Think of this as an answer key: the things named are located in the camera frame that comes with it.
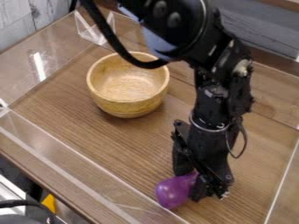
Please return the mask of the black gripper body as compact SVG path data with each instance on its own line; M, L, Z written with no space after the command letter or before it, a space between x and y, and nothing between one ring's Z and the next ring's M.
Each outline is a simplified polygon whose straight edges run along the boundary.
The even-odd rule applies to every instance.
M172 141L179 142L188 151L188 159L198 175L203 174L212 180L215 190L212 196L223 199L235 182L230 169L227 144L236 142L238 128L232 126L226 137L224 131L208 132L182 120L175 120L172 125Z

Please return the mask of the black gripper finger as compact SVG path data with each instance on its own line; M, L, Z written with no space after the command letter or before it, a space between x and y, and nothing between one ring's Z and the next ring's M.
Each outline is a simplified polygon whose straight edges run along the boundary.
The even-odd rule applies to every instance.
M172 172L175 176L187 175L194 171L192 162L188 159L188 151L179 142L172 145Z
M195 183L191 187L190 198L192 201L199 202L215 194L212 180L203 174L199 174Z

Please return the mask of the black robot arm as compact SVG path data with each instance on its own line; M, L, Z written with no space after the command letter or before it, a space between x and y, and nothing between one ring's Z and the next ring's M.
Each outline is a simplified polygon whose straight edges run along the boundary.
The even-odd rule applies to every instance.
M228 158L238 137L247 135L243 115L251 111L252 57L222 23L212 0L114 0L143 26L158 59L144 62L123 46L95 0L80 0L115 52L132 65L154 69L183 61L194 69L196 101L190 121L174 122L174 177L158 185L162 205L184 199L226 198L235 182Z

